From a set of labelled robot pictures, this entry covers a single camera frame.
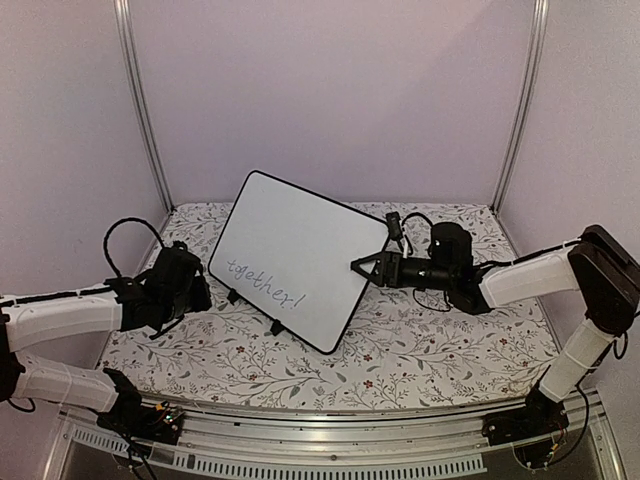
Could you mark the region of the small black-framed whiteboard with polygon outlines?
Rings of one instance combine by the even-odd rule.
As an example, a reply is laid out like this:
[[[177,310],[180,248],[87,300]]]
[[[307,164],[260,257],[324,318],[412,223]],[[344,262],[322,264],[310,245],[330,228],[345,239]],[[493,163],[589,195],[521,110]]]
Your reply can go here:
[[[257,170],[208,262],[220,284],[316,351],[333,353],[367,288],[352,260],[388,242],[385,222]]]

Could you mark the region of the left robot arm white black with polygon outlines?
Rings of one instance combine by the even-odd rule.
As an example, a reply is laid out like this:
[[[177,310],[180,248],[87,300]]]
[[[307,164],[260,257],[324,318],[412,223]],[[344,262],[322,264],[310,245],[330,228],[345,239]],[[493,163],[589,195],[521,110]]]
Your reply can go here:
[[[117,275],[80,290],[1,304],[1,399],[40,399],[109,413],[128,434],[148,426],[141,397],[119,371],[89,370],[28,353],[46,341],[92,332],[148,328],[156,337],[185,315],[212,305],[201,260],[182,242],[160,250],[153,266],[131,278]]]

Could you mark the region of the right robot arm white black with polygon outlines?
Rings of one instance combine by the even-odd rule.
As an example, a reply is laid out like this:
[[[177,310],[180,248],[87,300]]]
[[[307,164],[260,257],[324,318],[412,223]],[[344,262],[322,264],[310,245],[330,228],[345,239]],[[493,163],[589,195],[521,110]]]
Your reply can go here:
[[[400,225],[390,227],[399,251],[382,250],[352,260],[350,268],[383,288],[434,290],[469,315],[484,315],[529,299],[572,295],[582,305],[557,358],[527,394],[517,427],[537,436],[552,424],[556,409],[593,372],[614,342],[639,315],[639,264],[600,225],[576,238],[508,261],[473,258],[472,235],[461,225],[432,225],[427,254],[412,253]]]

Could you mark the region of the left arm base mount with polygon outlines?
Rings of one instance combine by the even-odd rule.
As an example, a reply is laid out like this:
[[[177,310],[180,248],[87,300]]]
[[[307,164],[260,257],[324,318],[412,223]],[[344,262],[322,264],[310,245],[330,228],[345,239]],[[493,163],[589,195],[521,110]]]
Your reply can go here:
[[[102,370],[114,383],[117,397],[106,412],[97,414],[97,425],[126,437],[141,438],[168,445],[177,445],[184,423],[183,411],[167,401],[150,407],[134,384],[120,371]]]

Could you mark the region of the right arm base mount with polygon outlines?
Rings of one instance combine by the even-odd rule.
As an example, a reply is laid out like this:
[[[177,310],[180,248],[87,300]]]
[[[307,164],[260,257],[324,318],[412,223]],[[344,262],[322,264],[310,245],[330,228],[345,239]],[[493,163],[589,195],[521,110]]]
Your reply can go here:
[[[523,467],[535,470],[552,463],[559,448],[552,434],[563,436],[568,426],[564,403],[546,397],[536,383],[523,406],[485,415],[481,433],[490,446],[524,441],[515,448],[515,458]]]

